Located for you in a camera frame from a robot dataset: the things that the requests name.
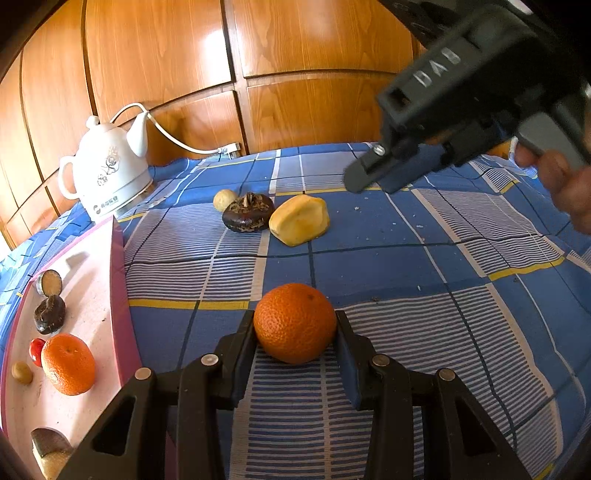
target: yellow potato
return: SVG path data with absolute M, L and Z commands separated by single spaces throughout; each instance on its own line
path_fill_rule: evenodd
M 231 190 L 220 190 L 213 198 L 213 206 L 218 212 L 223 212 L 237 198 L 238 195 Z
M 295 247 L 324 234 L 330 225 L 326 202 L 321 198 L 296 195 L 276 208 L 269 230 L 288 247 Z
M 33 372 L 25 362 L 14 362 L 12 364 L 12 377 L 23 385 L 33 381 Z

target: ceramic kettle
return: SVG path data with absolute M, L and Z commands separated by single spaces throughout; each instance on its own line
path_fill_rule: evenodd
M 80 202 L 97 221 L 129 203 L 152 183 L 145 155 L 148 149 L 146 120 L 140 113 L 129 132 L 112 123 L 100 124 L 97 116 L 86 121 L 88 132 L 74 157 L 63 157 L 57 182 L 62 195 Z M 76 192 L 64 184 L 64 168 L 71 163 Z

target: floral pattern on kettle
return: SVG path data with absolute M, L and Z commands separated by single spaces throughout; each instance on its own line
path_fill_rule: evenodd
M 116 146 L 111 145 L 109 147 L 109 151 L 105 157 L 105 164 L 101 165 L 100 169 L 101 172 L 96 179 L 99 187 L 107 183 L 107 175 L 111 175 L 112 173 L 115 173 L 117 170 L 119 170 L 119 153 Z

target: bed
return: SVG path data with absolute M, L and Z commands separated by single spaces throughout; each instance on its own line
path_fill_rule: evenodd
M 481 156 L 388 195 L 345 191 L 370 144 L 328 144 L 150 167 L 156 189 L 119 222 L 142 363 L 181 368 L 235 331 L 270 289 L 301 282 L 344 309 L 379 351 L 432 373 L 453 368 L 533 478 L 553 475 L 589 429 L 591 239 L 535 177 Z M 323 198 L 330 229 L 289 248 L 226 229 L 216 192 Z M 80 204 L 2 262 L 0 348 L 27 281 L 92 227 Z M 423 471 L 414 412 L 415 475 Z M 345 397 L 334 352 L 302 366 L 258 350 L 245 398 L 219 413 L 230 479 L 363 475 L 371 413 Z M 174 437 L 175 421 L 171 416 Z

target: hand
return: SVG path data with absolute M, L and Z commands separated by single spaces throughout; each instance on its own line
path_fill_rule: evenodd
M 591 113 L 587 103 L 585 144 L 591 151 Z M 522 168 L 535 166 L 542 185 L 550 192 L 552 202 L 570 215 L 575 230 L 591 234 L 591 166 L 573 172 L 560 152 L 549 150 L 538 157 L 523 145 L 515 149 L 515 162 Z

